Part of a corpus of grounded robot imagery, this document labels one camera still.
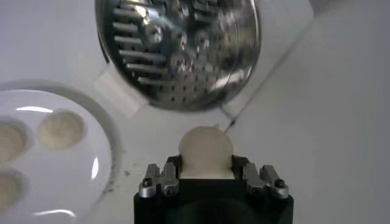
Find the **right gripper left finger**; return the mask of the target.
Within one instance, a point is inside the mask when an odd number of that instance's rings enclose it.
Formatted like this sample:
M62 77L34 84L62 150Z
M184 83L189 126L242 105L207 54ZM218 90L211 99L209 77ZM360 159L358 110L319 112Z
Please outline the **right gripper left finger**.
M179 192L182 157L170 156L165 162L163 170L156 164L148 164L145 176L138 187L141 198L152 198L157 195L158 186L165 197L174 197Z

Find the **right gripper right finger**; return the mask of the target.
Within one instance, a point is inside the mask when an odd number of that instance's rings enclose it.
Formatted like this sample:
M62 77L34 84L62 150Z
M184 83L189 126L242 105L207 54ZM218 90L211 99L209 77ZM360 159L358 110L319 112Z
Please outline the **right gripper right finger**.
M246 157L233 155L232 172L235 179L246 182L247 192L250 194L270 194L278 200L289 197L289 186L272 165L263 165L257 169Z

